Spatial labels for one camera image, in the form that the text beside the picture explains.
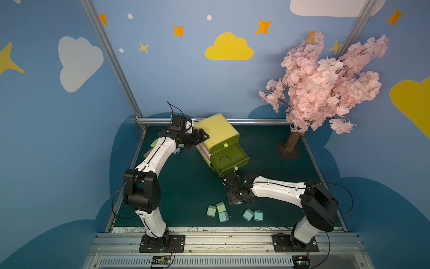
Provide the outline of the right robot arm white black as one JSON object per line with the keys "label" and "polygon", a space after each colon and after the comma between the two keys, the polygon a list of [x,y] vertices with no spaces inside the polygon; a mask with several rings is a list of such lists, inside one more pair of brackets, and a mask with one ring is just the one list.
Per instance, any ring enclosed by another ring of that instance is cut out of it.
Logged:
{"label": "right robot arm white black", "polygon": [[308,182],[285,182],[248,174],[242,178],[235,172],[223,176],[229,188],[229,203],[241,204],[255,198],[271,198],[303,209],[305,216],[297,222],[288,239],[291,247],[304,247],[320,232],[332,232],[339,202],[324,186],[313,179]]}

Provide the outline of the yellow-green drawer cabinet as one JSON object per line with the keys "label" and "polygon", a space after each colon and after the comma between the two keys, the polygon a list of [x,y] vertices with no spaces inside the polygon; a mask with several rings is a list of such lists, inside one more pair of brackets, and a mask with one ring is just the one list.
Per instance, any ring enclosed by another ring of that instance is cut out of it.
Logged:
{"label": "yellow-green drawer cabinet", "polygon": [[202,121],[197,122],[194,125],[196,129],[204,129],[206,133],[215,136],[233,136],[235,133],[239,133],[233,125],[221,114],[218,113]]}

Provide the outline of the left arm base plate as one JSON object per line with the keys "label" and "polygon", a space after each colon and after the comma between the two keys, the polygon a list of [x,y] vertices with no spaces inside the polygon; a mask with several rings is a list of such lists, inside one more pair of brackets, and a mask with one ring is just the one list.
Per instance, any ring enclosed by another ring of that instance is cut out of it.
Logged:
{"label": "left arm base plate", "polygon": [[185,235],[168,235],[162,238],[153,238],[144,235],[141,239],[139,253],[183,253]]}

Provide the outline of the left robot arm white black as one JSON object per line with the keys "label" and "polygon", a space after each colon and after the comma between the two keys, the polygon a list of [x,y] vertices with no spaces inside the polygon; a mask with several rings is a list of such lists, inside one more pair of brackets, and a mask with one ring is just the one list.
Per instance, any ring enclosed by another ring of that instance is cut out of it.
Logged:
{"label": "left robot arm white black", "polygon": [[159,204],[159,174],[168,158],[181,148],[194,147],[209,139],[203,129],[163,131],[148,157],[124,173],[123,202],[141,219],[150,238],[161,239],[168,233]]}

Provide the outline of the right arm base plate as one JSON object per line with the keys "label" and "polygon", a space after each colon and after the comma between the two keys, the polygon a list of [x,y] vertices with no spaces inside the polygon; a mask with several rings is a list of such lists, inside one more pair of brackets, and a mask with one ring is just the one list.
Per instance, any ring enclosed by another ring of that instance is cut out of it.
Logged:
{"label": "right arm base plate", "polygon": [[315,237],[312,237],[311,241],[307,244],[302,243],[299,240],[291,239],[290,234],[278,233],[272,235],[272,244],[275,252],[287,253],[287,252],[319,252],[319,247]]}

